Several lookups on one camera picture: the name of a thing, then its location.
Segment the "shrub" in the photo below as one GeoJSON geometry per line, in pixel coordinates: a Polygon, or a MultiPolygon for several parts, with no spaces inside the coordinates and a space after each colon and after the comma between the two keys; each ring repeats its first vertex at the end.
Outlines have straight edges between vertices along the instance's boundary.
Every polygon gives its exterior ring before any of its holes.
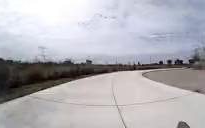
{"type": "Polygon", "coordinates": [[[9,67],[7,65],[0,65],[0,90],[5,91],[8,88],[9,81],[9,67]]]}
{"type": "Polygon", "coordinates": [[[32,83],[36,83],[36,82],[40,82],[43,81],[44,78],[44,74],[40,69],[37,68],[31,68],[26,76],[26,84],[32,84],[32,83]]]}

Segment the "road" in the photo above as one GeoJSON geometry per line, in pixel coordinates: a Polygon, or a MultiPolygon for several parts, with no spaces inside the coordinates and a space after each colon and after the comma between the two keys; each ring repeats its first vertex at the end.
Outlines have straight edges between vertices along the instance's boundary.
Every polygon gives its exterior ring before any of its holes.
{"type": "Polygon", "coordinates": [[[0,105],[0,128],[205,128],[205,95],[142,76],[103,74],[0,105]]]}

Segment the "cloud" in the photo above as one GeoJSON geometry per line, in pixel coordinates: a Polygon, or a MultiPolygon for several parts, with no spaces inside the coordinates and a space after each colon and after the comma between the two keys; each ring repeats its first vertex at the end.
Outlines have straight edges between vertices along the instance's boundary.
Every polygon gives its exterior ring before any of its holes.
{"type": "Polygon", "coordinates": [[[205,42],[205,0],[0,0],[0,56],[174,54],[205,42]]]}

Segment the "tree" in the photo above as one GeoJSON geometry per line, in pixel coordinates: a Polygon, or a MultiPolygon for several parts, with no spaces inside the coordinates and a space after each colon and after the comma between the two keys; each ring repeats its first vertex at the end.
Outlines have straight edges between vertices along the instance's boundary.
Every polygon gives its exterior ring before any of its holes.
{"type": "Polygon", "coordinates": [[[172,60],[170,60],[170,59],[167,60],[167,64],[168,64],[168,65],[171,65],[171,64],[172,64],[172,60]]]}
{"type": "Polygon", "coordinates": [[[72,61],[72,59],[66,59],[63,64],[69,64],[69,65],[72,65],[74,64],[74,62],[72,61]]]}
{"type": "Polygon", "coordinates": [[[161,60],[161,61],[159,61],[159,65],[163,65],[163,61],[161,60]]]}
{"type": "Polygon", "coordinates": [[[141,65],[141,63],[138,61],[138,66],[140,66],[141,65]]]}

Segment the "curved path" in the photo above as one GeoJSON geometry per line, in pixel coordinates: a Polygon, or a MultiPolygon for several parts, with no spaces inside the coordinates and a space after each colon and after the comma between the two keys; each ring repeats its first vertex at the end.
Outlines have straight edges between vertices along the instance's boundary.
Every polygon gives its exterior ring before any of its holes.
{"type": "Polygon", "coordinates": [[[0,128],[205,128],[205,95],[142,77],[93,76],[0,105],[0,128]]]}

